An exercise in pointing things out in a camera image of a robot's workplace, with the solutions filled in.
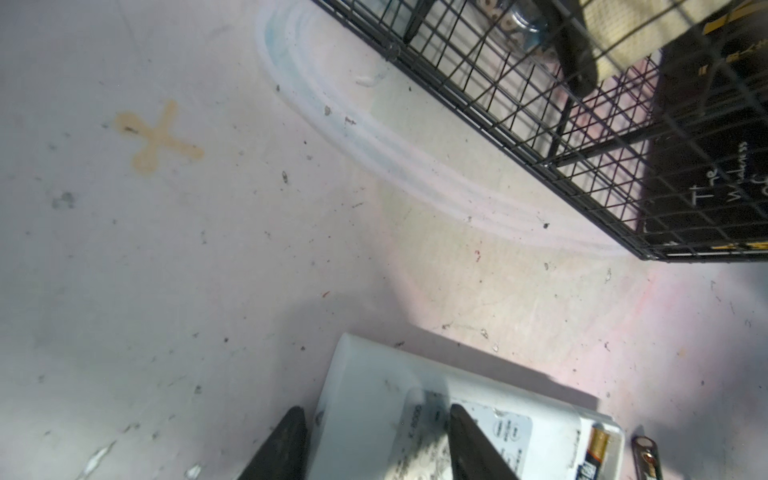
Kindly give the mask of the white remote control with screen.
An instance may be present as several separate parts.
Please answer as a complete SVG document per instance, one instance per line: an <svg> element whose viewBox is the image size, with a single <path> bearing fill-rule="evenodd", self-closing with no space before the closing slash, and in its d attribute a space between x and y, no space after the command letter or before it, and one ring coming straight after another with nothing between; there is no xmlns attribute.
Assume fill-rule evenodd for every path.
<svg viewBox="0 0 768 480"><path fill-rule="evenodd" d="M600 479L621 476L625 434L611 417L343 335L311 427L309 479L449 479L449 411L461 405L521 479L574 479L595 430Z"/></svg>

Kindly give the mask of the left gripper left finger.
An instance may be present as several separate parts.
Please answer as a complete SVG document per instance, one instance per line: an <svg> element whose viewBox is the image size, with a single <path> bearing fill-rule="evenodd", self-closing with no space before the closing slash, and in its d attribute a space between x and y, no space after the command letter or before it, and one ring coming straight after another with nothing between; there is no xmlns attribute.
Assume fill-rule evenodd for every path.
<svg viewBox="0 0 768 480"><path fill-rule="evenodd" d="M300 480L305 476L308 429L300 406L287 410L237 480Z"/></svg>

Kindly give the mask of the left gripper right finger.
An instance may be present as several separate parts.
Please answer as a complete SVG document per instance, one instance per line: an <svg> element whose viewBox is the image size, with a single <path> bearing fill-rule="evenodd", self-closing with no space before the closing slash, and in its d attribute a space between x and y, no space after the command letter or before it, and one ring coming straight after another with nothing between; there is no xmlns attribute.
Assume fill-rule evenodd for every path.
<svg viewBox="0 0 768 480"><path fill-rule="evenodd" d="M454 480L518 480L460 404L450 407L448 443Z"/></svg>

